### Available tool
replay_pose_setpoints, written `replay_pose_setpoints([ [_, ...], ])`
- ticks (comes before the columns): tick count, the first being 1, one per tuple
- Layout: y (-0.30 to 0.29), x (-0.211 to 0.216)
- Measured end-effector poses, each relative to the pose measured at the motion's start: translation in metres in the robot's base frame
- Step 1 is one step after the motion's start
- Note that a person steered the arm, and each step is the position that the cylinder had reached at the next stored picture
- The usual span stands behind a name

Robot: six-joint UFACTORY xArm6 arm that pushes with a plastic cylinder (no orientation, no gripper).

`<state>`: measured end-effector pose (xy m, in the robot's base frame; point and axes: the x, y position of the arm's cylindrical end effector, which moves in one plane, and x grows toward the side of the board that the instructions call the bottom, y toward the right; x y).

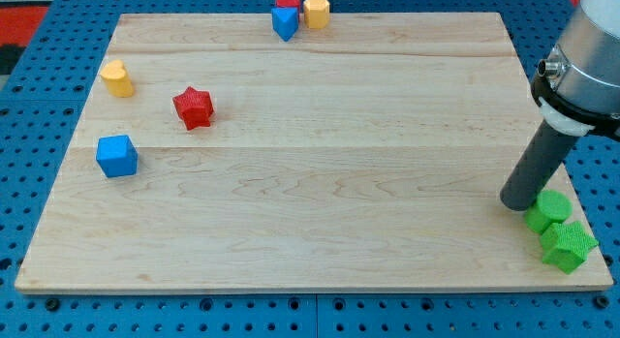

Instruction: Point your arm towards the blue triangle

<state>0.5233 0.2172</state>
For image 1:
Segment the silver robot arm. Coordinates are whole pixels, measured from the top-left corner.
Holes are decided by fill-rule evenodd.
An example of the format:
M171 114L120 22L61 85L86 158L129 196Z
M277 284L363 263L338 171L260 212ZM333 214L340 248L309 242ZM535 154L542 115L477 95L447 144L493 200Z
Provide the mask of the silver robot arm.
M579 1L531 93L555 131L619 139L619 0Z

